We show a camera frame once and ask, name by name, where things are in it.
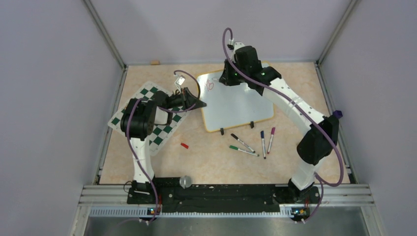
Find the yellow framed whiteboard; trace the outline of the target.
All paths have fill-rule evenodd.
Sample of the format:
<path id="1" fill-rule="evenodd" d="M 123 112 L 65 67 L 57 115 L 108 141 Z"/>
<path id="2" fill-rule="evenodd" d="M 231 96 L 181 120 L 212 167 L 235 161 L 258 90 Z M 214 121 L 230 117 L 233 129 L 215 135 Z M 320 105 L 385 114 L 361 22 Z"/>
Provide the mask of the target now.
<path id="1" fill-rule="evenodd" d="M 260 96 L 247 83 L 226 86 L 219 82 L 222 70 L 201 74 L 197 81 L 201 87 L 200 100 L 206 103 L 201 109 L 207 132 L 216 132 L 274 117 L 271 101 Z"/>

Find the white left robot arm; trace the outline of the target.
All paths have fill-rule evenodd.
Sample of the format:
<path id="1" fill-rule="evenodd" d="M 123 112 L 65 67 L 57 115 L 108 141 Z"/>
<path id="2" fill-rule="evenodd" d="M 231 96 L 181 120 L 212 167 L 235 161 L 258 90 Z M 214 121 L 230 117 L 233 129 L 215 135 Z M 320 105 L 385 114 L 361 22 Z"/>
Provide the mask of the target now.
<path id="1" fill-rule="evenodd" d="M 150 161 L 149 138 L 154 127 L 170 125 L 176 112 L 205 106 L 207 104 L 194 96 L 188 88 L 182 88 L 171 95 L 158 90 L 149 99 L 131 98 L 124 108 L 119 126 L 133 154 L 134 177 L 131 188 L 139 192 L 139 197 L 145 203 L 154 202 L 158 195 L 151 182 L 154 171 Z"/>

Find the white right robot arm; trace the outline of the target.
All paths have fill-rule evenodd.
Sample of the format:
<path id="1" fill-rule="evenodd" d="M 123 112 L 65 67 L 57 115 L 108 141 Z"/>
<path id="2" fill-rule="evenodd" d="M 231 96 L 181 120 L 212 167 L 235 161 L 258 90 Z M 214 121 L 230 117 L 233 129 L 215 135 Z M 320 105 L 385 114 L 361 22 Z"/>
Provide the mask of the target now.
<path id="1" fill-rule="evenodd" d="M 308 197 L 308 189 L 317 178 L 321 160 L 337 148 L 339 120 L 336 116 L 325 116 L 316 111 L 298 96 L 273 67 L 264 67 L 252 46 L 241 42 L 223 45 L 226 56 L 225 68 L 220 83 L 235 86 L 247 83 L 260 96 L 276 105 L 303 135 L 297 145 L 301 158 L 297 170 L 290 178 L 288 195 L 295 203 Z"/>

